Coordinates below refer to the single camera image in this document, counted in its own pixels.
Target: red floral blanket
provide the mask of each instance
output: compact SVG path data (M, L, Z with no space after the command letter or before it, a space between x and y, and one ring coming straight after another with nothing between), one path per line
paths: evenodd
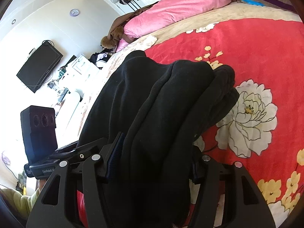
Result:
M219 162L242 162L279 227L304 192L303 23L230 20L182 33L146 54L162 64L187 59L234 68L237 104L195 144Z

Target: black cloth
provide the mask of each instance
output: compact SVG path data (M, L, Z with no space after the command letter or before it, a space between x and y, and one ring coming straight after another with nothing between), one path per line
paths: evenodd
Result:
M111 143L119 131L126 134L119 183L104 185L115 227L182 225L190 205L192 144L235 105L233 85L227 65L162 65L143 51L125 58L96 99L78 143L101 137Z
M102 51L101 52L95 52L94 54L91 55L91 57L89 58L89 61L93 64L96 65L96 62L97 62L97 57L99 54L102 54L102 53L109 53L109 54L113 54L115 53L114 49L106 49L106 48L102 48ZM107 57L104 57L103 61L107 62L109 59L110 59L111 56L107 56Z

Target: pink pillow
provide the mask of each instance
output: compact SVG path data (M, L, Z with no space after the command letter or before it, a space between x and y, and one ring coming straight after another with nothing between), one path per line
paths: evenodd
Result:
M123 48L125 48L128 45L129 45L129 43L127 43L124 39L121 39L118 43L118 46L117 46L115 52L121 51Z
M230 2L231 0L160 0L151 9L131 19L125 25L124 32L137 39L183 19L226 6Z

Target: brown teddy bear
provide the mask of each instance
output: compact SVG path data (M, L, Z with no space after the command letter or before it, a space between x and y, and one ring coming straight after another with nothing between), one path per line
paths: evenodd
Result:
M100 45L106 49L113 49L118 45L118 42L124 34L124 27L116 27L108 36L104 36Z

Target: black tv screen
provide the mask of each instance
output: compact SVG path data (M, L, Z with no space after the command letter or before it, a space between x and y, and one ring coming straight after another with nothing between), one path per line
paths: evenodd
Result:
M62 57L63 55L49 41L44 41L22 66L17 77L35 93L48 81L48 76Z

